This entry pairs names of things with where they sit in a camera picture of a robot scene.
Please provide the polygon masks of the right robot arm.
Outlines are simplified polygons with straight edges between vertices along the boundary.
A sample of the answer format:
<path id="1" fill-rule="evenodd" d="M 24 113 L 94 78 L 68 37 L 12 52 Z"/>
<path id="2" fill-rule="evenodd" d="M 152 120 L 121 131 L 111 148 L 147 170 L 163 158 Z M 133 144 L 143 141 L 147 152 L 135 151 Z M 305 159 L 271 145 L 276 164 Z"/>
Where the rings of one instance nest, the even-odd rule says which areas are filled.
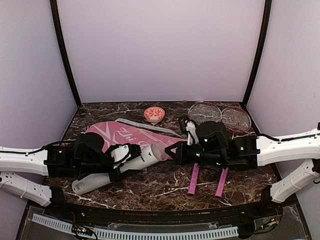
<path id="1" fill-rule="evenodd" d="M 293 160 L 304 162 L 284 179 L 263 190 L 264 199 L 255 213 L 266 217 L 288 197 L 320 177 L 320 131 L 271 137 L 266 134 L 232 138 L 223 122 L 207 121 L 185 131 L 192 143 L 178 141 L 165 148 L 177 165 L 217 165 L 232 171 L 246 171 Z"/>

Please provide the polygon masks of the white shuttlecock tube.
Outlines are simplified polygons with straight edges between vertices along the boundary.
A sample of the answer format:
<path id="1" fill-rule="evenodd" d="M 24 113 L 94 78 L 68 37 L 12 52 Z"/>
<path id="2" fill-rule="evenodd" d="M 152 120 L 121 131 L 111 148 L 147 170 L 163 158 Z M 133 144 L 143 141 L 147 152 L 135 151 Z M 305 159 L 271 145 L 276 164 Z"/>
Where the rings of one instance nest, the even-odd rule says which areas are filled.
<path id="1" fill-rule="evenodd" d="M 93 173 L 80 180 L 73 181 L 73 192 L 77 195 L 89 193 L 110 183 L 119 182 L 130 175 L 134 175 L 137 172 L 158 163 L 159 161 L 151 155 L 150 146 L 144 148 L 139 157 L 118 167 L 115 173 Z"/>

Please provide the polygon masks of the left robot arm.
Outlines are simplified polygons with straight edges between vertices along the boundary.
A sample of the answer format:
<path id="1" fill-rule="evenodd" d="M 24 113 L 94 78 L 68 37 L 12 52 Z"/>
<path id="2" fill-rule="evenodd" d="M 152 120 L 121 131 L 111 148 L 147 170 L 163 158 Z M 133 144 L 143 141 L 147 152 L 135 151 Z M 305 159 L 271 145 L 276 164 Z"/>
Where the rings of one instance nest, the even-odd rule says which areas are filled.
<path id="1" fill-rule="evenodd" d="M 137 158 L 142 150 L 137 144 L 115 144 L 103 151 L 105 141 L 97 133 L 81 133 L 75 140 L 49 143 L 38 149 L 0 149 L 0 186 L 21 198 L 43 207 L 49 205 L 60 218 L 71 213 L 64 192 L 29 181 L 18 173 L 51 178 L 81 178 L 90 174 L 109 174 L 112 181 L 122 178 L 120 167 Z"/>

